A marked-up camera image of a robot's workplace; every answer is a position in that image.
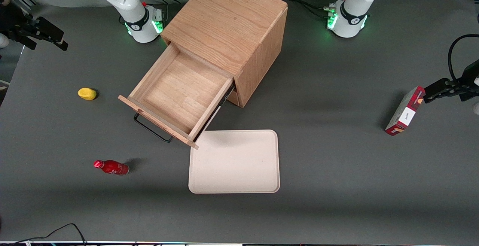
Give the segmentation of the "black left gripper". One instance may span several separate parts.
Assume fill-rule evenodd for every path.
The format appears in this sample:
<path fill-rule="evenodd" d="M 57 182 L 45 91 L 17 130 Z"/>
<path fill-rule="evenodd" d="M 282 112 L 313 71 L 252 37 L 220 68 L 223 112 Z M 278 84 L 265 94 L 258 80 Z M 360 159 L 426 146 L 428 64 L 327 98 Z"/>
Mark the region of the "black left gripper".
<path fill-rule="evenodd" d="M 478 97 L 479 87 L 476 82 L 478 82 L 479 76 L 479 60 L 467 66 L 459 78 L 454 74 L 452 63 L 450 63 L 450 76 L 453 79 L 453 85 L 450 79 L 441 78 L 425 88 L 424 102 L 426 104 L 436 99 L 456 95 L 460 96 L 461 101 Z"/>

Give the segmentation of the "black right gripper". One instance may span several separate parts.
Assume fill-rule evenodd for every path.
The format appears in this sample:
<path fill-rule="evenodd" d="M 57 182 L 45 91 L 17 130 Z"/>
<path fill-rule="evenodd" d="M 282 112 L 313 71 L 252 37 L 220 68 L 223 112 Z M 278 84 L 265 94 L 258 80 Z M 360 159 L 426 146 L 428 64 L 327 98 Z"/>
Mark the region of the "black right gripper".
<path fill-rule="evenodd" d="M 64 32 L 44 17 L 38 17 L 36 27 L 31 15 L 24 14 L 17 5 L 0 6 L 0 31 L 12 41 L 21 43 L 25 47 L 34 50 L 37 43 L 29 37 L 36 36 L 40 32 L 42 40 L 48 41 L 62 51 L 67 51 L 68 43 L 64 40 Z"/>

